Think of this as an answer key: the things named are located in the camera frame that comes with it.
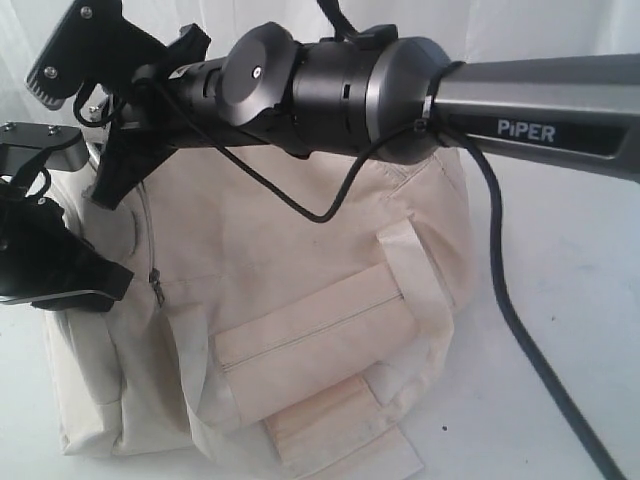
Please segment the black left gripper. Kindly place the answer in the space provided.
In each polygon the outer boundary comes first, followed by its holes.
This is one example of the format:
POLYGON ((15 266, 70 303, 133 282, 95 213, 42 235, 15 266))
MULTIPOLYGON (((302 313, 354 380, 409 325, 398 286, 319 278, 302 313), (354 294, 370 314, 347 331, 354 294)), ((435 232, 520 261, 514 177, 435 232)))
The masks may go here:
POLYGON ((2 208, 1 298, 27 298, 48 311, 108 312, 121 301, 134 273, 65 234, 64 210, 50 198, 2 208))

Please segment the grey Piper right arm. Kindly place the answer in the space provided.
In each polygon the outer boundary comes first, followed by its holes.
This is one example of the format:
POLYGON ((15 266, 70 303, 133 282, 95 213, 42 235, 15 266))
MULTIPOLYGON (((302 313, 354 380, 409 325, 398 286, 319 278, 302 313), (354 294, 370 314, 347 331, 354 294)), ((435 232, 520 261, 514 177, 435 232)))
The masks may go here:
POLYGON ((456 63, 423 37, 302 44, 269 22, 225 57, 134 79, 92 192, 107 209, 178 150, 216 146, 413 165, 460 132, 487 153, 639 178, 635 54, 456 63))

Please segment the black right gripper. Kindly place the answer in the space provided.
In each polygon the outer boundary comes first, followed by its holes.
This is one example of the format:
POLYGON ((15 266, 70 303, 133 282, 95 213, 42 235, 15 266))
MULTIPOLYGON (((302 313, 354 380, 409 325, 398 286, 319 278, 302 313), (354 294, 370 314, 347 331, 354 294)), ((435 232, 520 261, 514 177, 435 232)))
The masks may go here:
POLYGON ((116 208, 173 150, 235 145, 235 129, 217 111, 214 82, 224 60, 206 58, 211 38, 183 27, 166 45, 138 27, 131 31, 131 97, 110 124, 91 193, 102 208, 116 208))

